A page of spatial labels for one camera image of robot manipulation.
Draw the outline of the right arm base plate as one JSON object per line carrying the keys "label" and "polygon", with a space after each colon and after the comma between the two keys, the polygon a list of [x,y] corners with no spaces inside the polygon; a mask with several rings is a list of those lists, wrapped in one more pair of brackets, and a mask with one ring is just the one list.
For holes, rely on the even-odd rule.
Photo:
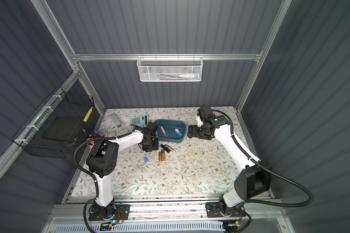
{"label": "right arm base plate", "polygon": [[245,217],[246,214],[241,208],[238,207],[227,207],[222,201],[220,202],[207,202],[205,209],[208,218],[217,217],[234,217],[241,218]]}

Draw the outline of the coral lip gloss silver cap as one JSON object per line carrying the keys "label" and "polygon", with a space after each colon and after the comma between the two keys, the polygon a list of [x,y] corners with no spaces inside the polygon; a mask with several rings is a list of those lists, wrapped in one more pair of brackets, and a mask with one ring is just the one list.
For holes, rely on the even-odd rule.
{"label": "coral lip gloss silver cap", "polygon": [[162,160],[162,161],[165,161],[165,160],[166,160],[166,157],[165,157],[165,150],[164,150],[164,149],[161,150],[161,160]]}

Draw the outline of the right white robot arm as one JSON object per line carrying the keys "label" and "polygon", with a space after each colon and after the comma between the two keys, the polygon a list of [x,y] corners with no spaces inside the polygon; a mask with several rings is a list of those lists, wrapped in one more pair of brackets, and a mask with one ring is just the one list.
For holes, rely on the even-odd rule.
{"label": "right white robot arm", "polygon": [[253,163],[260,162],[248,147],[234,133],[233,123],[225,116],[197,117],[197,124],[189,127],[190,137],[215,138],[226,149],[238,172],[233,188],[219,200],[222,212],[243,205],[251,198],[270,189],[271,174]]}

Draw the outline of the gold glitter lipstick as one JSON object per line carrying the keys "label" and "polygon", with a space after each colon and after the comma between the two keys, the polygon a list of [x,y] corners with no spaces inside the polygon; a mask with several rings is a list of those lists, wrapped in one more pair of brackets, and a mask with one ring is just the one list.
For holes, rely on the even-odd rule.
{"label": "gold glitter lipstick", "polygon": [[160,163],[162,162],[162,152],[161,151],[158,152],[158,160]]}

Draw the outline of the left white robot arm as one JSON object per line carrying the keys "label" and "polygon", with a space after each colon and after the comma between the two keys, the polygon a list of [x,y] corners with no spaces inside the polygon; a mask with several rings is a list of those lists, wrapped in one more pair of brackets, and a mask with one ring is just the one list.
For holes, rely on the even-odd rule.
{"label": "left white robot arm", "polygon": [[158,126],[150,122],[145,128],[133,125],[132,131],[121,136],[94,139],[86,164],[96,184],[97,205],[107,207],[113,201],[110,177],[116,167],[118,155],[122,150],[137,144],[144,152],[157,150],[157,129]]}

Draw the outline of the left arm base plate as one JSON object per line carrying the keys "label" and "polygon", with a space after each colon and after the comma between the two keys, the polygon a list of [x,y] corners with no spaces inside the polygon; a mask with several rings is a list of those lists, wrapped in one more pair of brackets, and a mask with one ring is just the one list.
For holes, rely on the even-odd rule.
{"label": "left arm base plate", "polygon": [[128,220],[130,207],[131,206],[128,204],[110,204],[107,207],[101,207],[98,204],[94,203],[88,211],[88,220]]}

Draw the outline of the pink lip gloss tube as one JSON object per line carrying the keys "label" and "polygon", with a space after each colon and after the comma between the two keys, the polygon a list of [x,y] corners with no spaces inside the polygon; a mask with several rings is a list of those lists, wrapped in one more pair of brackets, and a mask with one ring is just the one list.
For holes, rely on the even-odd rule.
{"label": "pink lip gloss tube", "polygon": [[165,132],[165,129],[163,128],[163,126],[160,126],[160,129],[161,129],[161,131],[162,131],[164,137],[167,138],[168,135],[167,135],[167,133]]}

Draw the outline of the pink blue gradient lipstick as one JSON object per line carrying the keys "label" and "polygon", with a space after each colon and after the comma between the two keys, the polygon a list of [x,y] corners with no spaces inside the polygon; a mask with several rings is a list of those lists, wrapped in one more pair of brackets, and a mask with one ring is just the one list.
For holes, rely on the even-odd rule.
{"label": "pink blue gradient lipstick", "polygon": [[149,159],[146,157],[146,155],[142,152],[141,153],[141,157],[143,158],[143,160],[147,163],[149,162]]}

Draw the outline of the teal storage box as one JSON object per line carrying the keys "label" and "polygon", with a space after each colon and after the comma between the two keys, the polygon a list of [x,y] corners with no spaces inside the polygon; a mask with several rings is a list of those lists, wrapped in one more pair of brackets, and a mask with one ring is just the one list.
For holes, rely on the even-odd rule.
{"label": "teal storage box", "polygon": [[[171,143],[181,143],[184,140],[186,135],[186,124],[182,121],[168,120],[168,119],[158,119],[154,121],[154,124],[157,126],[157,139],[162,142],[171,142]],[[165,138],[160,126],[163,126],[168,137]],[[180,137],[176,132],[175,128],[178,128],[182,133],[183,137]]]}

